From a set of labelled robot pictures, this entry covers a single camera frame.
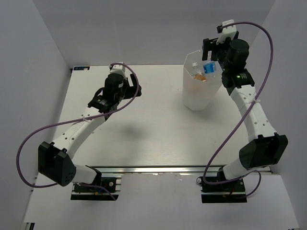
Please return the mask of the Aquafina bottle white cap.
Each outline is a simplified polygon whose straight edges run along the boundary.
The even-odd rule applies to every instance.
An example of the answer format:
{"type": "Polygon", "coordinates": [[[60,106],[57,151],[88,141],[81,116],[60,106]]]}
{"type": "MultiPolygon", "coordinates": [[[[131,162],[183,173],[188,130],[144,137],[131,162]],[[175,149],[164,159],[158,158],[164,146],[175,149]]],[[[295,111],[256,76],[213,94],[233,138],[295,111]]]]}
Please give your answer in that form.
{"type": "Polygon", "coordinates": [[[207,78],[213,78],[215,76],[216,66],[214,61],[207,61],[204,63],[203,69],[207,78]]]}

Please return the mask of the orange plastic bottle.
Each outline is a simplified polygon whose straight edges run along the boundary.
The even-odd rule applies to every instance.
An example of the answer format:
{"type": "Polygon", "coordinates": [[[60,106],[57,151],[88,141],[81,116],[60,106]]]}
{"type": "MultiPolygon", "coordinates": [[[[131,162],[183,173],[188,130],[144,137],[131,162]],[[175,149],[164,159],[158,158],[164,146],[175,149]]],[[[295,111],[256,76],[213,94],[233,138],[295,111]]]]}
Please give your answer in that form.
{"type": "Polygon", "coordinates": [[[195,74],[193,76],[193,79],[198,80],[198,81],[203,81],[203,82],[207,81],[207,78],[202,74],[195,74]]]}

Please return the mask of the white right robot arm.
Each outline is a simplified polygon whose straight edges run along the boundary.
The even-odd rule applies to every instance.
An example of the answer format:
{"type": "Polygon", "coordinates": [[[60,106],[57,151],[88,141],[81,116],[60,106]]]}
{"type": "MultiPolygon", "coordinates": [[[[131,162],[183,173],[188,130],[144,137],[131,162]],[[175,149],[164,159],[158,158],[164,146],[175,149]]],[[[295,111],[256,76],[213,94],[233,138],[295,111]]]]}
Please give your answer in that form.
{"type": "Polygon", "coordinates": [[[249,55],[246,41],[227,37],[220,43],[217,39],[204,39],[202,57],[212,53],[222,69],[222,84],[235,102],[242,116],[240,123],[245,124],[248,144],[239,151],[238,158],[221,167],[214,184],[222,191],[228,191],[234,181],[261,167],[275,165],[284,153],[288,139],[279,135],[268,121],[260,102],[255,82],[245,68],[249,55]]]}

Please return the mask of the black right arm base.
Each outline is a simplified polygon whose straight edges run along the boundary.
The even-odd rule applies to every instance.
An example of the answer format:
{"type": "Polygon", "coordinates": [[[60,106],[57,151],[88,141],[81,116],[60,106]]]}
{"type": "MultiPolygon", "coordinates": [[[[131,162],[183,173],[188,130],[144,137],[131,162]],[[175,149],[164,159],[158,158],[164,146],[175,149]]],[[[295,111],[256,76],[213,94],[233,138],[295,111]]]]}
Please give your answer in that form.
{"type": "Polygon", "coordinates": [[[201,201],[203,204],[246,203],[246,190],[242,179],[226,184],[206,184],[203,176],[196,179],[201,187],[201,201]]]}

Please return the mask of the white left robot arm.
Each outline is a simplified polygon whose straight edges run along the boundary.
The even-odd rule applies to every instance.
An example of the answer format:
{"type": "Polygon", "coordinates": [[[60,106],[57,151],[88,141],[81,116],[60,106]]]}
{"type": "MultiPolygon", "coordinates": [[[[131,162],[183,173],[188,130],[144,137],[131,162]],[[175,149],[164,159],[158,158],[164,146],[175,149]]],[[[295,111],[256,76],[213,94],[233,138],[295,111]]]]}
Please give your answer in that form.
{"type": "Polygon", "coordinates": [[[141,96],[141,87],[134,74],[132,84],[125,75],[110,73],[88,103],[81,121],[73,123],[67,131],[52,142],[38,147],[38,171],[61,186],[69,183],[85,184],[90,191],[101,187],[101,172],[87,165],[76,165],[72,159],[78,148],[118,108],[122,100],[141,96]]]}

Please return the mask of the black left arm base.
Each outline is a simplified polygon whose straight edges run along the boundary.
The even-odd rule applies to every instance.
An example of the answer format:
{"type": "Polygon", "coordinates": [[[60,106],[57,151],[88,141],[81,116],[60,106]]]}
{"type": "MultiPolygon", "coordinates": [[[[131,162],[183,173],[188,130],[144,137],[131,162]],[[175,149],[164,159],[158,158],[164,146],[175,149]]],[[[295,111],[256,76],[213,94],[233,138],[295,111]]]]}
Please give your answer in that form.
{"type": "Polygon", "coordinates": [[[103,173],[101,182],[97,186],[105,188],[111,195],[100,187],[83,186],[74,183],[71,200],[79,201],[116,201],[121,190],[122,173],[103,173]]]}

